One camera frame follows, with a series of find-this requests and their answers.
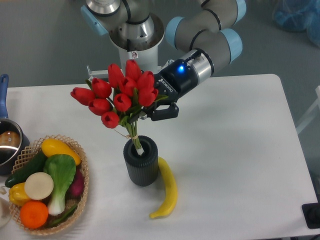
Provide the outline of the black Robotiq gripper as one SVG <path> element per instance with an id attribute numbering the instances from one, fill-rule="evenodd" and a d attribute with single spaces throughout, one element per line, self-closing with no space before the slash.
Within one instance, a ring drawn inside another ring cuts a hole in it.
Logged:
<path id="1" fill-rule="evenodd" d="M 160 95 L 166 95 L 166 99 L 158 101 L 150 108 L 146 108 L 139 113 L 138 118 L 152 121 L 162 121 L 176 118 L 179 114 L 179 107 L 176 102 L 179 98 L 194 89 L 199 83 L 197 72 L 184 59 L 178 59 L 163 68 L 154 75 L 154 87 L 158 89 Z M 158 109 L 160 105 L 165 105 L 164 109 Z"/>

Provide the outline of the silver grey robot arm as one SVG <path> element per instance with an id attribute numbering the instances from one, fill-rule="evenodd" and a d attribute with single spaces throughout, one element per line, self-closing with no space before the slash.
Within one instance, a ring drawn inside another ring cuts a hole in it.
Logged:
<path id="1" fill-rule="evenodd" d="M 88 0 L 81 14 L 98 35 L 109 35 L 121 66 L 136 60 L 155 74 L 155 88 L 165 96 L 135 113 L 129 122 L 177 117 L 178 99 L 241 53 L 243 44 L 232 26 L 243 18 L 243 0 L 201 0 L 192 18 L 175 17 L 167 25 L 149 9 L 147 0 Z"/>

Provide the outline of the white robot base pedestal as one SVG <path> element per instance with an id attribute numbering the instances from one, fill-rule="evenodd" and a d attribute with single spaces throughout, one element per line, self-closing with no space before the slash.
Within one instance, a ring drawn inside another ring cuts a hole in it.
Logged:
<path id="1" fill-rule="evenodd" d="M 81 14 L 91 29 L 98 35 L 109 35 L 113 45 L 118 49 L 122 71 L 125 71 L 127 60 L 135 60 L 143 71 L 157 73 L 158 46 L 165 36 L 161 19 L 149 9 L 131 9 L 125 20 L 118 14 L 98 16 L 86 6 Z"/>

